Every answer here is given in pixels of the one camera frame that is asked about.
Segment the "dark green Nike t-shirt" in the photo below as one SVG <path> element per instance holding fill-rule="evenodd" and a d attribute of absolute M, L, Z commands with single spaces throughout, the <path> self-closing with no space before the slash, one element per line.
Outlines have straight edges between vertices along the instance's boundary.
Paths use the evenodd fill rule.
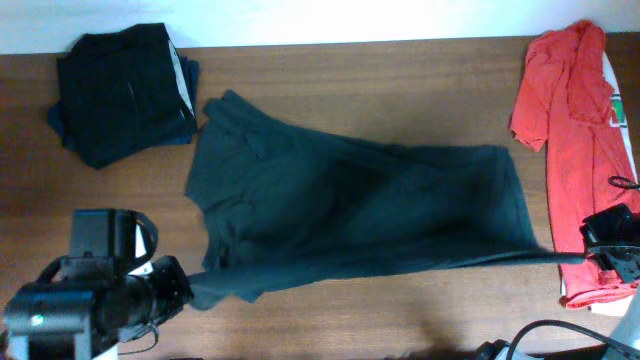
<path fill-rule="evenodd" d="M 504 147 L 332 135 L 233 91 L 204 111 L 186 186 L 209 236 L 195 309 L 323 280 L 582 259 L 538 244 Z"/>

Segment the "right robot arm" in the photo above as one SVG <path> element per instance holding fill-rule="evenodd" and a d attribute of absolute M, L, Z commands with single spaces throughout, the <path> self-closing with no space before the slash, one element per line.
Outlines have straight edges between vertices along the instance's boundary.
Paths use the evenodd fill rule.
<path fill-rule="evenodd" d="M 585 250 L 573 257 L 614 271 L 625 285 L 639 284 L 639 216 L 617 204 L 583 220 L 579 231 Z M 554 327 L 597 341 L 597 346 L 551 353 L 527 354 L 518 349 L 535 329 Z M 561 320 L 537 320 L 524 326 L 510 341 L 481 344 L 469 360 L 630 359 L 639 360 L 639 296 L 634 295 L 624 316 L 609 335 Z"/>

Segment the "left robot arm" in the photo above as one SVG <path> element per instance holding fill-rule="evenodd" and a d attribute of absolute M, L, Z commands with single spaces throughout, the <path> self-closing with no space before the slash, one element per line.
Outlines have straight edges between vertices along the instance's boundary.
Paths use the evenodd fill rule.
<path fill-rule="evenodd" d="M 5 307 L 9 358 L 119 357 L 119 344 L 157 336 L 193 298 L 178 260 L 156 258 L 157 245 L 158 230 L 141 212 L 75 211 L 69 253 Z"/>

